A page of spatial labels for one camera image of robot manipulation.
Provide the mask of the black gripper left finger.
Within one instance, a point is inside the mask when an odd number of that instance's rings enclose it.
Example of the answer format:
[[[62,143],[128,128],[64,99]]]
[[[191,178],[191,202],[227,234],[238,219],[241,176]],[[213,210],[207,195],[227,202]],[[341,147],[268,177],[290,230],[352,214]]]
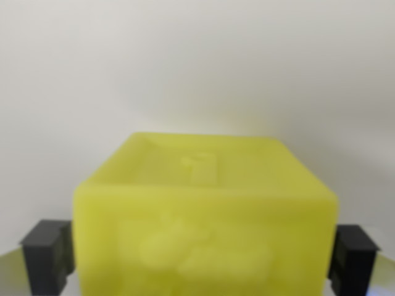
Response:
[[[1,253],[1,295],[60,295],[74,270],[72,222],[40,220]]]

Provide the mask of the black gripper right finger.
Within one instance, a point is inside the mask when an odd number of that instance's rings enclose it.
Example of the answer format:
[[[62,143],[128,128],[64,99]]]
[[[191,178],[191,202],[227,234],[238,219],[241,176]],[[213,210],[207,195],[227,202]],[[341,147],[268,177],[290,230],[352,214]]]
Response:
[[[394,295],[394,239],[373,227],[337,225],[328,280],[334,295]]]

